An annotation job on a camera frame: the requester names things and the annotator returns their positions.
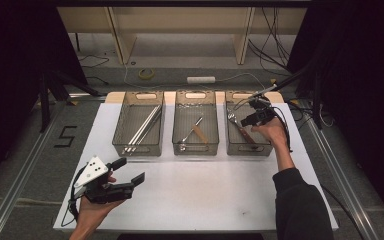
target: white tabletop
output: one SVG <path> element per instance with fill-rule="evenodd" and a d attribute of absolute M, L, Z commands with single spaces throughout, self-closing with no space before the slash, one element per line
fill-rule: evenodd
<path fill-rule="evenodd" d="M 337 229 L 287 104 L 273 105 L 286 117 L 296 167 L 304 180 L 321 192 L 332 228 Z M 120 109 L 121 104 L 101 104 L 73 178 L 93 155 L 104 163 L 119 159 L 112 138 Z M 175 156 L 171 143 L 174 104 L 167 104 L 164 114 L 162 155 L 130 157 L 127 165 L 114 172 L 117 183 L 130 182 L 142 172 L 146 174 L 145 182 L 135 188 L 132 199 L 107 216 L 99 229 L 142 233 L 275 230 L 276 190 L 272 176 L 277 172 L 277 164 L 274 151 L 268 157 L 227 155 L 226 117 L 223 104 L 217 104 L 220 139 L 217 155 Z M 70 187 L 54 229 L 75 228 L 75 222 L 61 227 L 69 197 Z M 64 223 L 71 219 L 68 213 Z"/>

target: cable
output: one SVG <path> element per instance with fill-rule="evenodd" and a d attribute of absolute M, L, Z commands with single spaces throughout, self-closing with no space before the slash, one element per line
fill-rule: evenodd
<path fill-rule="evenodd" d="M 357 230 L 358 232 L 358 235 L 360 235 L 360 238 L 364 240 L 364 237 L 363 237 L 363 234 L 361 233 L 360 229 L 358 228 L 357 226 L 357 222 L 355 221 L 355 219 L 353 218 L 353 216 L 351 215 L 350 211 L 348 209 L 345 208 L 345 206 L 341 203 L 341 201 L 339 201 L 339 199 L 331 192 L 329 191 L 329 189 L 327 189 L 325 186 L 323 186 L 323 184 L 320 183 L 320 186 L 322 187 L 322 189 L 324 191 L 326 191 L 327 193 L 329 193 L 329 195 L 339 204 L 339 206 L 341 206 L 342 210 L 344 210 L 345 214 L 347 214 L 348 218 L 351 220 L 351 222 L 353 223 L 355 229 Z"/>
<path fill-rule="evenodd" d="M 295 104 L 294 102 L 292 102 L 292 99 L 290 99 L 290 100 L 285 100 L 285 102 L 286 102 L 287 104 L 289 104 L 289 105 L 291 105 L 292 107 L 295 108 L 295 109 L 291 109 L 291 110 L 298 110 L 298 111 L 300 111 L 300 113 L 301 113 L 301 117 L 300 117 L 299 119 L 294 119 L 295 122 L 301 121 L 301 120 L 304 118 L 304 113 L 306 113 L 306 114 L 310 114 L 310 115 L 313 114 L 313 112 L 311 111 L 311 109 L 309 109 L 309 108 L 302 108 L 302 107 L 298 106 L 297 104 Z"/>
<path fill-rule="evenodd" d="M 260 59 L 265 60 L 267 62 L 274 63 L 289 72 L 289 70 L 284 65 L 282 65 L 281 63 L 279 63 L 278 61 L 270 57 L 267 53 L 260 50 L 251 40 L 248 40 L 248 41 L 249 43 L 251 43 L 251 46 L 255 48 L 255 51 L 257 51 L 261 55 L 264 55 L 264 57 L 268 58 L 269 60 L 262 58 L 260 55 L 256 54 L 255 51 L 253 51 L 254 54 L 256 54 L 257 56 L 260 56 Z"/>
<path fill-rule="evenodd" d="M 104 63 L 106 63 L 106 62 L 108 62 L 108 61 L 110 60 L 109 58 L 98 57 L 98 56 L 95 56 L 95 55 L 87 55 L 86 57 L 84 57 L 84 58 L 80 58 L 80 59 L 78 59 L 78 60 L 79 60 L 79 62 L 81 62 L 81 61 L 85 60 L 85 59 L 88 58 L 88 57 L 94 57 L 94 58 L 98 58 L 98 59 L 104 59 L 104 61 L 101 62 L 101 63 L 98 63 L 98 64 L 96 64 L 96 65 L 93 65 L 93 66 L 81 66 L 81 67 L 94 68 L 94 67 L 99 66 L 99 65 L 102 65 L 102 64 L 104 64 Z"/>
<path fill-rule="evenodd" d="M 320 110 L 319 110 L 319 117 L 320 117 L 320 120 L 322 120 L 322 123 L 326 126 L 326 127 L 332 127 L 333 126 L 333 123 L 335 122 L 335 119 L 332 118 L 332 122 L 330 124 L 327 124 L 325 122 L 325 120 L 323 119 L 323 116 L 322 116 L 322 108 L 323 108 L 323 104 L 321 104 L 320 106 Z"/>
<path fill-rule="evenodd" d="M 123 82 L 129 86 L 132 86 L 132 87 L 137 87 L 137 88 L 141 88 L 141 89 L 155 89 L 155 88 L 159 88 L 159 87 L 183 87 L 183 86 L 188 86 L 190 84 L 188 83 L 185 83 L 185 84 L 175 84 L 175 85 L 171 85 L 171 84 L 166 84 L 166 85 L 158 85 L 158 86 L 150 86 L 150 87 L 145 87 L 145 86 L 139 86 L 139 85 L 136 85 L 136 84 L 132 84 L 132 83 L 128 83 L 127 82 L 127 73 L 128 73 L 128 68 L 127 68 L 127 64 L 124 64 L 124 67 L 126 69 L 126 72 L 124 74 L 124 79 L 123 79 Z M 241 73 L 241 74 L 238 74 L 238 75 L 235 75 L 235 76 L 232 76 L 232 77 L 228 77 L 228 78 L 225 78 L 225 79 L 221 79 L 221 80 L 216 80 L 216 82 L 223 82 L 223 81 L 228 81 L 228 80 L 231 80 L 231 79 L 234 79 L 234 78 L 237 78 L 237 77 L 240 77 L 240 76 L 244 76 L 244 75 L 250 75 L 252 76 L 255 80 L 257 80 L 258 84 L 260 84 L 263 89 L 266 89 L 266 87 L 260 82 L 260 80 L 253 74 L 251 73 Z M 200 86 L 200 87 L 204 87 L 204 88 L 207 88 L 207 89 L 211 89 L 211 90 L 221 90 L 221 89 L 212 89 L 212 88 L 209 88 L 207 86 L 204 86 L 204 85 L 197 85 L 197 86 Z"/>
<path fill-rule="evenodd" d="M 251 74 L 251 73 L 241 73 L 241 74 L 235 75 L 233 77 L 229 77 L 229 78 L 225 78 L 225 79 L 221 79 L 221 80 L 216 80 L 216 82 L 228 81 L 228 80 L 232 80 L 234 78 L 237 78 L 237 77 L 240 77 L 240 76 L 244 76 L 244 75 L 252 76 L 255 80 L 257 80 L 258 84 L 260 84 L 263 87 L 263 89 L 266 89 L 266 87 L 260 82 L 260 80 L 258 80 L 258 78 L 256 76 L 254 76 L 253 74 Z"/>
<path fill-rule="evenodd" d="M 281 120 L 280 123 L 282 123 L 283 129 L 285 130 L 285 133 L 286 133 L 286 143 L 288 144 L 289 151 L 291 151 L 291 136 L 289 135 L 289 127 L 288 127 L 288 123 L 286 122 L 285 115 L 283 114 L 280 108 L 278 107 L 272 107 L 272 108 L 279 110 L 279 112 L 282 114 L 283 120 L 281 120 L 280 115 L 276 111 L 273 111 L 274 114 L 279 118 L 279 120 Z"/>
<path fill-rule="evenodd" d="M 109 82 L 104 81 L 103 79 L 101 79 L 101 78 L 99 78 L 99 77 L 86 77 L 86 78 L 94 78 L 94 79 L 98 79 L 99 81 L 103 82 L 105 85 L 110 85 Z"/>
<path fill-rule="evenodd" d="M 269 20 L 267 18 L 267 15 L 264 11 L 264 8 L 261 8 L 261 10 L 263 12 L 263 16 L 266 20 L 267 26 L 268 26 L 269 31 L 270 31 L 269 36 L 266 39 L 266 42 L 267 42 L 268 38 L 270 38 L 270 36 L 273 36 L 273 39 L 276 42 L 276 48 L 277 48 L 277 52 L 279 54 L 279 57 L 280 57 L 282 63 L 284 65 L 286 65 L 286 63 L 284 62 L 283 59 L 286 59 L 287 61 L 289 61 L 289 59 L 288 59 L 289 53 L 283 47 L 283 44 L 280 40 L 280 37 L 278 36 L 279 21 L 277 21 L 277 19 L 278 19 L 278 15 L 279 15 L 279 8 L 273 8 L 273 23 L 272 23 L 271 27 L 270 27 L 270 23 L 269 23 Z"/>
<path fill-rule="evenodd" d="M 309 117 L 309 118 L 307 118 L 302 124 L 301 124 L 301 126 L 298 128 L 298 131 L 304 126 L 304 124 L 306 123 L 306 122 L 308 122 L 310 119 L 312 119 L 313 117 Z"/>
<path fill-rule="evenodd" d="M 71 221 L 69 221 L 68 223 L 64 224 L 64 220 L 65 220 L 65 217 L 67 216 L 67 213 L 68 213 L 68 210 L 70 209 L 70 206 L 68 205 L 67 206 L 67 209 L 65 210 L 65 213 L 64 213 L 64 217 L 62 217 L 62 221 L 61 221 L 61 227 L 65 227 L 65 226 L 68 226 L 70 223 L 74 222 L 74 220 L 76 220 L 74 217 Z"/>

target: black sleeve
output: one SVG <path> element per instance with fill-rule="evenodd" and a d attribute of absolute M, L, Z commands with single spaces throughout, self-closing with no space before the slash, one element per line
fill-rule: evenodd
<path fill-rule="evenodd" d="M 278 239 L 333 239 L 325 202 L 318 189 L 308 185 L 296 168 L 273 176 L 276 187 Z"/>

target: aluminum rail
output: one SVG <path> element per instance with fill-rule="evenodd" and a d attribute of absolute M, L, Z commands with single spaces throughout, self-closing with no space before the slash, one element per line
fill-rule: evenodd
<path fill-rule="evenodd" d="M 15 206 L 15 203 L 17 202 L 18 197 L 20 196 L 24 186 L 29 179 L 29 176 L 33 171 L 34 166 L 36 165 L 36 162 L 39 159 L 50 134 L 52 133 L 56 119 L 64 107 L 65 102 L 58 102 L 55 105 L 55 110 L 52 112 L 51 121 L 48 127 L 43 133 L 39 134 L 38 139 L 36 140 L 32 150 L 29 153 L 29 156 L 27 157 L 24 165 L 14 180 L 14 183 L 12 184 L 5 198 L 2 200 L 0 205 L 0 234 L 5 226 L 6 221 L 9 218 L 9 215 L 12 212 L 12 209 Z"/>
<path fill-rule="evenodd" d="M 300 103 L 304 108 L 309 107 L 308 104 L 304 101 L 300 101 Z M 310 126 L 310 130 L 316 139 L 320 150 L 323 153 L 333 178 L 335 179 L 335 182 L 338 185 L 338 188 L 341 191 L 341 194 L 344 197 L 349 211 L 356 221 L 362 236 L 365 240 L 379 239 L 369 216 L 367 215 L 363 205 L 358 199 L 358 196 L 346 174 L 342 170 L 342 167 L 339 164 L 335 154 L 333 153 L 332 148 L 330 147 L 329 142 L 323 133 L 323 130 L 319 130 L 313 120 L 308 121 L 308 125 Z"/>

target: black backdrop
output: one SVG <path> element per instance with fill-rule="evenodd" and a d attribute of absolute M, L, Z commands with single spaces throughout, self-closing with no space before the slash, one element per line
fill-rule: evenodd
<path fill-rule="evenodd" d="M 0 163 L 38 100 L 49 70 L 87 84 L 56 8 L 0 1 Z"/>
<path fill-rule="evenodd" d="M 384 202 L 384 1 L 354 2 L 357 11 L 344 26 L 347 34 L 323 70 L 321 99 Z M 335 14 L 332 9 L 308 10 L 290 69 L 295 72 L 309 61 Z M 300 82 L 302 92 L 314 92 L 312 80 Z"/>

